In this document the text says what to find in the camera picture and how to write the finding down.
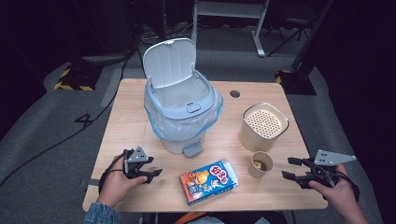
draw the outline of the table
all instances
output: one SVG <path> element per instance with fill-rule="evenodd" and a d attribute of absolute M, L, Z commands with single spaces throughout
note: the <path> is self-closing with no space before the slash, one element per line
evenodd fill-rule
<path fill-rule="evenodd" d="M 259 57 L 264 57 L 265 52 L 262 48 L 259 34 L 268 8 L 268 2 L 268 0 L 264 0 L 262 4 L 243 4 L 195 0 L 191 40 L 195 44 L 197 43 L 198 15 L 259 19 L 256 30 L 251 31 L 251 35 L 256 46 L 257 54 Z"/>
<path fill-rule="evenodd" d="M 203 151 L 192 159 L 183 154 L 172 154 L 151 129 L 143 107 L 145 79 L 124 79 L 115 99 L 110 118 L 92 172 L 99 179 L 116 155 L 126 148 L 141 146 L 148 156 L 154 157 L 142 171 L 163 169 L 150 184 L 140 185 L 117 205 L 128 212 L 181 212 L 181 211 L 249 211 L 320 209 L 327 206 L 322 196 L 312 189 L 282 177 L 281 171 L 304 175 L 307 167 L 288 164 L 288 157 L 308 158 L 307 149 L 291 112 L 286 95 L 277 83 L 212 81 L 213 87 L 224 98 L 224 108 L 217 123 L 205 135 Z M 239 91 L 233 98 L 230 91 Z M 252 152 L 242 147 L 238 133 L 243 113 L 258 102 L 269 103 L 290 120 L 289 128 L 277 139 L 268 153 L 273 157 L 273 171 L 262 178 L 248 174 Z M 226 158 L 238 176 L 239 186 L 231 191 L 187 206 L 178 176 L 182 173 Z M 89 186 L 83 203 L 88 210 L 96 201 L 98 187 Z"/>

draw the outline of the snack box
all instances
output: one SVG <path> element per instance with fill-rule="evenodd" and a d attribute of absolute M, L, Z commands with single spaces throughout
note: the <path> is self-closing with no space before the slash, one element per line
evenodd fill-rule
<path fill-rule="evenodd" d="M 226 161 L 213 162 L 179 177 L 181 187 L 192 205 L 238 186 L 233 165 Z"/>

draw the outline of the white metal stand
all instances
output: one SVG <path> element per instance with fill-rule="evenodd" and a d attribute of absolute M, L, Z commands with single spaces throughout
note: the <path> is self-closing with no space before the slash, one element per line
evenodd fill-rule
<path fill-rule="evenodd" d="M 265 0 L 263 4 L 240 4 L 195 0 L 191 40 L 194 41 L 195 44 L 197 43 L 198 15 L 259 19 L 256 31 L 252 31 L 251 34 L 257 53 L 260 57 L 264 57 L 265 53 L 262 49 L 259 34 L 262 29 L 262 22 L 264 21 L 267 7 L 268 0 Z"/>

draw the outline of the gray carpet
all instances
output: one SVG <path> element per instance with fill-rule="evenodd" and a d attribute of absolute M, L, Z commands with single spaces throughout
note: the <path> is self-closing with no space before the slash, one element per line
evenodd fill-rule
<path fill-rule="evenodd" d="M 209 80 L 275 82 L 274 73 L 290 69 L 304 38 L 300 42 L 292 40 L 273 57 L 259 58 L 250 35 L 253 29 L 200 32 L 196 68 Z M 277 31 L 261 36 L 261 40 L 266 51 L 280 43 Z M 141 46 L 140 50 L 144 52 L 146 48 Z M 82 124 L 75 123 L 75 119 L 87 113 L 95 119 L 110 102 L 122 63 L 104 68 L 96 91 L 53 89 L 66 66 L 67 63 L 47 75 L 43 83 L 47 93 L 21 116 L 0 143 L 0 180 L 38 153 L 80 131 Z M 124 76 L 144 77 L 137 53 L 128 62 Z M 287 96 L 309 153 L 315 155 L 318 149 L 324 149 L 354 154 L 334 114 L 325 80 L 317 69 L 310 79 L 318 95 Z M 87 129 L 23 166 L 0 188 L 0 223 L 82 222 L 84 187 L 91 177 L 110 111 L 111 107 Z M 361 188 L 363 213 L 370 223 L 382 223 L 372 184 L 359 158 L 347 163 L 346 168 Z M 298 224 L 341 223 L 331 207 L 294 213 Z M 285 211 L 285 215 L 292 223 L 291 212 Z M 122 223 L 138 223 L 140 217 L 141 214 L 122 213 Z"/>

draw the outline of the blue sleeve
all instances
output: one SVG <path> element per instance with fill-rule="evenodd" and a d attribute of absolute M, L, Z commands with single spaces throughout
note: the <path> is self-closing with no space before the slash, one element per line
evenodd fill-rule
<path fill-rule="evenodd" d="M 84 219 L 84 224 L 114 224 L 120 223 L 119 212 L 101 203 L 92 203 Z"/>

